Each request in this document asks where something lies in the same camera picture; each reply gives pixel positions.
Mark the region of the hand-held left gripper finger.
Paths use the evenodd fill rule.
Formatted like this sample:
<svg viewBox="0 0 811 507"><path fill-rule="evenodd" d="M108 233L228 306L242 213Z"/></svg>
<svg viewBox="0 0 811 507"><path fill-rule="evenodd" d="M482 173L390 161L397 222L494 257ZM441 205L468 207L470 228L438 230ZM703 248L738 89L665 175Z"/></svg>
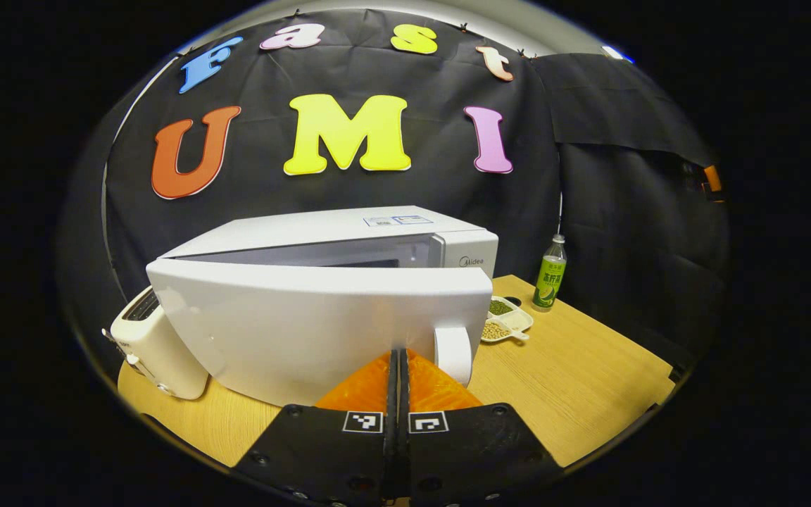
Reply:
<svg viewBox="0 0 811 507"><path fill-rule="evenodd" d="M400 494L410 507L520 507L565 475L506 402L414 411L400 351Z"/></svg>
<svg viewBox="0 0 811 507"><path fill-rule="evenodd" d="M401 352L387 354L380 411L287 404L234 474L306 507L384 507L396 488Z"/></svg>

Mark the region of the white microwave oven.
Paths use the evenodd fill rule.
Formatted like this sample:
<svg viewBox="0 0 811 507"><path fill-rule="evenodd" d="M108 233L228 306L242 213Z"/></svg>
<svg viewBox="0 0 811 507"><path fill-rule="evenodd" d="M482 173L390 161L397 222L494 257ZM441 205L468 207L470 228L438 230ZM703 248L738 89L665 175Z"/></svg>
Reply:
<svg viewBox="0 0 811 507"><path fill-rule="evenodd" d="M225 388L313 405L409 349L463 387L492 299L498 235L421 206L229 221L146 274L178 337Z"/></svg>

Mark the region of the black backdrop cloth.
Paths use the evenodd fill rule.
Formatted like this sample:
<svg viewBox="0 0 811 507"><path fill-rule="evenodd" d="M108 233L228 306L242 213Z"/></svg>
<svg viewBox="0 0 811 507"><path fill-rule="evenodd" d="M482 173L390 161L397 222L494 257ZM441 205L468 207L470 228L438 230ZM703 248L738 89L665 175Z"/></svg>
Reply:
<svg viewBox="0 0 811 507"><path fill-rule="evenodd" d="M516 0L313 0L257 8L158 62L94 130L56 234L78 337L147 285L155 257L231 220L416 205L500 237L534 282L567 237L559 298L688 368L717 334L728 210L717 165L640 67Z"/></svg>

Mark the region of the white divided dish of beans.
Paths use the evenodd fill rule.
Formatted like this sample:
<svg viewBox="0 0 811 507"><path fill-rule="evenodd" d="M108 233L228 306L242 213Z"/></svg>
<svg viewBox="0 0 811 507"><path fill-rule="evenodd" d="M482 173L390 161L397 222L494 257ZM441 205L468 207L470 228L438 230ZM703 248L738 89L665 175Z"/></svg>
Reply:
<svg viewBox="0 0 811 507"><path fill-rule="evenodd" d="M502 296L492 296L482 330L482 342L496 343L508 339L525 342L530 339L527 331L532 324L534 320L531 315L514 302Z"/></svg>

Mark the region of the green drink bottle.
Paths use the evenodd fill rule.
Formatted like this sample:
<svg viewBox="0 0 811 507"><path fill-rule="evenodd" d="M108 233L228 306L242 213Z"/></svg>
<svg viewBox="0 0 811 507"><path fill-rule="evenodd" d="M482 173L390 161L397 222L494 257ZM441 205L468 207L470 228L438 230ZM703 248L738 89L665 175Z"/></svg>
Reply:
<svg viewBox="0 0 811 507"><path fill-rule="evenodd" d="M541 265L532 295L532 308L546 313L551 310L560 289L567 268L565 237L554 235L551 245L541 257Z"/></svg>

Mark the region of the white toaster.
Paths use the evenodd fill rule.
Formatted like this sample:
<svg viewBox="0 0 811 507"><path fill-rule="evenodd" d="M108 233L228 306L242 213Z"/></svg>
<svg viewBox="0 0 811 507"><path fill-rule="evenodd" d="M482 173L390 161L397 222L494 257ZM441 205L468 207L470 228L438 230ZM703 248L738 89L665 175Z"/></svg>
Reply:
<svg viewBox="0 0 811 507"><path fill-rule="evenodd" d="M181 400L203 395L209 373L178 337L152 286L136 295L101 333L159 391Z"/></svg>

